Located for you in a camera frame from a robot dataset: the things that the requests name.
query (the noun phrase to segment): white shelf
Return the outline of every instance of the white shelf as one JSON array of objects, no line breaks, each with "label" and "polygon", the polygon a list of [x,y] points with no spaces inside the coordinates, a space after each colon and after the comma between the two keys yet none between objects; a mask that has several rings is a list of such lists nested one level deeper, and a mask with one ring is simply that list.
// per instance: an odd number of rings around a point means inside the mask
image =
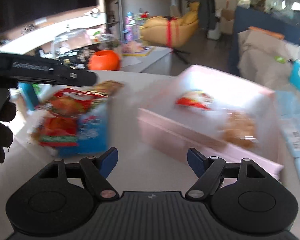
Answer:
[{"label": "white shelf", "polygon": [[106,24],[106,14],[100,13],[98,18],[91,16],[82,16],[59,23],[51,24],[49,26],[34,30],[27,33],[6,45],[0,47],[1,52],[26,54],[27,52],[36,49],[50,41],[53,41],[55,36],[64,33],[66,26],[69,24],[71,29],[77,28],[91,28],[94,26]]}]

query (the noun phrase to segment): dark floor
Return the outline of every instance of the dark floor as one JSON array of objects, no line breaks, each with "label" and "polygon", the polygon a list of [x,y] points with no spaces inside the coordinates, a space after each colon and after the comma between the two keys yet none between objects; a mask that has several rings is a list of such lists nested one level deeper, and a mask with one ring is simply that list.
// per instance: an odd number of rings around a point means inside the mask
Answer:
[{"label": "dark floor", "polygon": [[190,64],[184,64],[176,55],[172,54],[170,75],[177,76],[195,64],[228,72],[227,62],[230,47],[229,39],[224,38],[217,44],[214,40],[208,40],[204,31],[198,30],[184,46],[178,48],[191,53],[190,55],[183,54]]}]

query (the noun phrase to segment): orange container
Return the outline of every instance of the orange container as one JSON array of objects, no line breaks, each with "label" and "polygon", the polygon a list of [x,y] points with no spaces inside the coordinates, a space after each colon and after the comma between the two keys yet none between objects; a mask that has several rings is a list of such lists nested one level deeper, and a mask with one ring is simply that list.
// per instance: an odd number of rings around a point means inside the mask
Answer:
[{"label": "orange container", "polygon": [[95,52],[88,63],[89,70],[119,70],[119,56],[112,50]]}]

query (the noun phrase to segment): coat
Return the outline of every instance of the coat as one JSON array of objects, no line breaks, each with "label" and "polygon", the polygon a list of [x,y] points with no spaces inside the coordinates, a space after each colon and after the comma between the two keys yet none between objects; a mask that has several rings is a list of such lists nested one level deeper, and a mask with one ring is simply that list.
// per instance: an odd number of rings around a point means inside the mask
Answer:
[{"label": "coat", "polygon": [[215,0],[187,0],[188,2],[199,2],[198,19],[199,27],[205,30],[216,28],[216,4]]}]

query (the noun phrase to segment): pink box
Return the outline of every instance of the pink box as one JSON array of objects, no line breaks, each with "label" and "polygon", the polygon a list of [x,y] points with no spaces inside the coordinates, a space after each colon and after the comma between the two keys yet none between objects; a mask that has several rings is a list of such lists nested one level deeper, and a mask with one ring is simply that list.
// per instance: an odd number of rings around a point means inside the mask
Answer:
[{"label": "pink box", "polygon": [[[177,106],[176,100],[190,90],[203,90],[215,99],[211,112],[196,112]],[[250,158],[275,178],[279,162],[279,128],[274,91],[211,68],[194,65],[185,70],[149,103],[139,108],[142,140],[153,148],[187,163],[186,153],[196,148],[206,157],[218,156],[240,163]],[[239,109],[256,119],[257,147],[253,152],[220,139],[218,128],[226,120],[226,109]]]}]

